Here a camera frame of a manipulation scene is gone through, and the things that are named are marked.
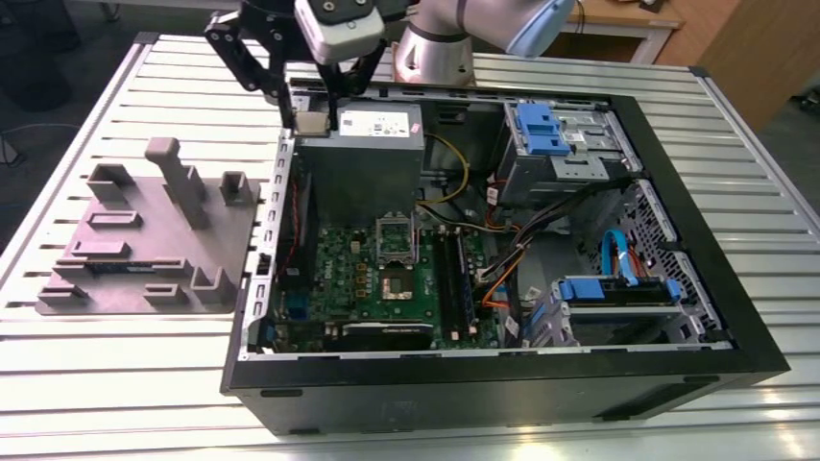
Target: floor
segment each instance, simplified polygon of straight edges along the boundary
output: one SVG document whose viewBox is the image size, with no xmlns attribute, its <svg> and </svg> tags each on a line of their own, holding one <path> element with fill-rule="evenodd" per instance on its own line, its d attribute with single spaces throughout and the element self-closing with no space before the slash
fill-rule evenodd
<svg viewBox="0 0 820 461">
<path fill-rule="evenodd" d="M 98 6 L 69 5 L 83 46 L 57 57 L 74 88 L 73 101 L 50 112 L 27 113 L 0 94 L 0 131 L 35 123 L 82 125 L 109 83 L 134 36 L 141 31 L 199 35 L 210 12 L 150 7 L 122 7 L 122 19 L 107 23 Z M 75 131 L 66 127 L 34 128 L 7 138 L 25 152 L 27 161 L 15 169 L 0 166 L 0 251 L 10 242 L 27 209 L 38 198 L 51 171 L 73 141 Z M 761 139 L 775 155 L 815 209 L 820 209 L 820 115 L 807 114 L 790 103 Z"/>
</svg>

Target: yellow cable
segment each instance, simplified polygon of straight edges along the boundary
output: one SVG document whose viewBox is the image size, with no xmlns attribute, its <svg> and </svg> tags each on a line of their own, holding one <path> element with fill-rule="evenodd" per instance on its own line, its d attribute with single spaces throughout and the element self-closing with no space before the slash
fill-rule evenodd
<svg viewBox="0 0 820 461">
<path fill-rule="evenodd" d="M 471 178 L 471 164 L 467 162 L 467 158 L 465 157 L 465 154 L 462 154 L 462 151 L 459 151 L 457 146 L 454 146 L 453 143 L 447 139 L 441 137 L 438 134 L 427 133 L 427 135 L 437 138 L 439 142 L 445 146 L 447 146 L 447 149 L 450 149 L 453 153 L 459 157 L 459 160 L 462 160 L 462 166 L 465 167 L 465 176 L 462 177 L 462 185 L 459 185 L 459 188 L 455 190 L 455 192 L 453 192 L 453 194 L 446 195 L 441 199 L 418 201 L 419 204 L 434 205 L 434 204 L 443 204 L 450 199 L 453 199 L 455 196 L 458 196 L 462 192 L 465 192 L 465 189 L 467 188 L 467 181 Z"/>
<path fill-rule="evenodd" d="M 515 262 L 510 265 L 509 269 L 506 270 L 506 272 L 502 274 L 502 276 L 497 280 L 497 284 L 493 285 L 493 288 L 490 289 L 490 291 L 485 295 L 485 299 L 482 300 L 482 305 L 487 305 L 487 303 L 490 303 L 490 299 L 493 298 L 493 294 L 497 292 L 497 290 L 502 286 L 502 282 L 505 281 L 505 279 L 513 273 L 513 269 L 515 269 L 515 267 L 518 266 L 519 262 L 522 262 L 522 259 L 525 259 L 525 252 L 522 252 L 522 256 L 518 257 Z"/>
</svg>

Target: wire bundle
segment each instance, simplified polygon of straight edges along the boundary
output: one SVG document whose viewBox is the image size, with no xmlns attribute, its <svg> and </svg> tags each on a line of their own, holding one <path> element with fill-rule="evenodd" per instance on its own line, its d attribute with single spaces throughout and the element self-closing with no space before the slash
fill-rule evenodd
<svg viewBox="0 0 820 461">
<path fill-rule="evenodd" d="M 577 209 L 578 206 L 595 194 L 606 190 L 625 188 L 633 183 L 633 180 L 633 177 L 625 177 L 607 182 L 595 182 L 587 184 L 570 197 L 555 203 L 553 206 L 549 206 L 534 215 L 531 220 L 522 227 L 521 231 L 513 238 L 507 255 L 502 258 L 499 262 L 491 264 L 487 268 L 487 271 L 485 272 L 485 274 L 490 275 L 499 271 L 503 267 L 507 268 L 502 276 L 497 280 L 493 288 L 487 291 L 485 298 L 482 299 L 483 306 L 502 306 L 502 304 L 494 303 L 491 301 L 493 295 L 498 291 L 505 280 L 514 273 L 515 268 L 522 262 L 522 259 L 525 259 L 525 252 L 534 241 L 537 233 L 541 230 L 546 229 L 546 227 L 553 222 L 567 216 L 574 211 L 574 209 Z"/>
</svg>

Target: black cable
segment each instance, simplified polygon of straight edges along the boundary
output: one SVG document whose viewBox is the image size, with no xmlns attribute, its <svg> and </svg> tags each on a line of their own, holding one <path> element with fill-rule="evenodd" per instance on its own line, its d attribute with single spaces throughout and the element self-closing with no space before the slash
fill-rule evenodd
<svg viewBox="0 0 820 461">
<path fill-rule="evenodd" d="M 487 267 L 485 274 L 490 275 L 501 268 L 513 264 L 514 259 L 522 254 L 522 252 L 525 252 L 527 246 L 533 242 L 537 232 L 550 226 L 553 222 L 573 213 L 590 197 L 606 190 L 627 187 L 633 181 L 634 178 L 631 176 L 626 176 L 607 182 L 590 183 L 565 200 L 539 211 L 513 238 L 507 255 L 502 258 L 501 262 L 494 263 Z"/>
<path fill-rule="evenodd" d="M 631 176 L 625 176 L 607 182 L 593 182 L 585 185 L 562 202 L 554 204 L 537 213 L 513 239 L 511 247 L 515 248 L 515 246 L 521 244 L 522 241 L 539 230 L 539 228 L 546 227 L 553 221 L 557 220 L 557 218 L 570 214 L 570 212 L 595 194 L 611 189 L 627 187 L 633 181 L 634 178 Z"/>
<path fill-rule="evenodd" d="M 585 33 L 585 27 L 587 26 L 587 10 L 585 9 L 585 4 L 582 0 L 575 0 L 578 3 L 578 10 L 581 12 L 581 20 L 578 21 L 578 25 L 581 26 L 581 32 L 578 31 L 578 27 L 575 30 L 577 34 Z"/>
<path fill-rule="evenodd" d="M 447 192 L 447 184 L 446 184 L 446 183 L 441 186 L 441 190 L 442 190 L 442 193 L 443 193 L 443 197 L 447 197 L 447 194 L 449 194 L 450 192 Z M 457 204 L 457 197 L 454 197 L 454 198 L 453 198 L 453 200 L 449 200 L 449 201 L 447 201 L 447 204 L 450 205 L 450 207 L 453 208 L 453 210 L 454 210 L 454 211 L 457 212 L 457 214 L 459 215 L 459 219 L 461 219 L 462 221 L 465 221 L 466 223 L 470 223 L 470 222 L 471 222 L 471 220 L 470 220 L 470 219 L 469 219 L 469 217 L 467 217 L 467 213 L 465 212 L 465 210 L 462 209 L 462 207 Z"/>
<path fill-rule="evenodd" d="M 10 161 L 10 155 L 6 151 L 6 137 L 0 133 L 0 157 L 3 157 L 3 162 L 0 163 L 7 168 L 18 168 L 26 162 L 26 155 L 23 152 L 17 153 L 17 157 L 13 161 Z"/>
<path fill-rule="evenodd" d="M 510 273 L 509 279 L 505 281 L 505 284 L 509 290 L 509 316 L 513 317 L 513 320 L 519 325 L 518 335 L 506 335 L 505 346 L 506 348 L 521 348 L 522 341 L 525 339 L 525 308 L 522 307 L 522 299 L 518 292 L 518 267 Z"/>
</svg>

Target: metal work table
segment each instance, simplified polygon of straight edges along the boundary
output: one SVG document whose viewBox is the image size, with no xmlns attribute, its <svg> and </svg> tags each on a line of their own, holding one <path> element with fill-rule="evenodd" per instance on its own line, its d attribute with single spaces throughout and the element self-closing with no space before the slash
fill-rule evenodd
<svg viewBox="0 0 820 461">
<path fill-rule="evenodd" d="M 483 86 L 639 99 L 794 369 L 761 385 L 647 422 L 278 438 L 218 392 L 233 315 L 41 317 L 37 295 L 83 216 L 85 177 L 98 163 L 161 176 L 142 159 L 147 139 L 175 136 L 205 178 L 242 169 L 266 180 L 273 170 L 279 118 L 261 94 L 243 91 L 202 38 L 142 38 L 0 257 L 0 455 L 820 457 L 818 216 L 711 80 L 683 68 L 477 56 Z"/>
</svg>

